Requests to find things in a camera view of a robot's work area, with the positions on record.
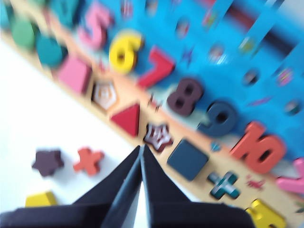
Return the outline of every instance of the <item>red number 7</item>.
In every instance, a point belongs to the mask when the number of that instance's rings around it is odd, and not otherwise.
[[[174,61],[162,53],[157,47],[152,47],[149,54],[149,61],[155,64],[155,68],[145,73],[137,82],[142,88],[150,87],[165,77],[175,68]]]

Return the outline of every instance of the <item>pink square block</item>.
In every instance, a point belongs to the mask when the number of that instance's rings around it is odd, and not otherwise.
[[[92,69],[74,56],[67,56],[58,72],[58,79],[77,94],[86,92]]]

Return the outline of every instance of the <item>red triangle block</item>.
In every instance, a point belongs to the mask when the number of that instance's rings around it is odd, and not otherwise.
[[[111,120],[128,132],[131,136],[136,137],[138,135],[139,127],[139,104],[134,104],[123,111],[113,115]]]

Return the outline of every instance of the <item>yellow number 6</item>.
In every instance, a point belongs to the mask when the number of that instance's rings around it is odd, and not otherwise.
[[[112,67],[120,73],[129,73],[136,65],[137,51],[142,45],[141,34],[130,30],[118,33],[110,45],[109,61]]]

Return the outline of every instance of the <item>yellow block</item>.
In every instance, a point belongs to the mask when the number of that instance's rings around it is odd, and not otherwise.
[[[56,199],[51,191],[28,196],[25,201],[25,207],[43,207],[57,205]]]
[[[137,51],[143,45],[143,38],[140,33],[124,30],[116,35],[109,50],[109,60],[112,67],[127,74],[136,65]]]
[[[256,226],[256,228],[285,228],[285,219],[265,204],[262,200],[256,199],[251,203],[251,207],[246,209]]]

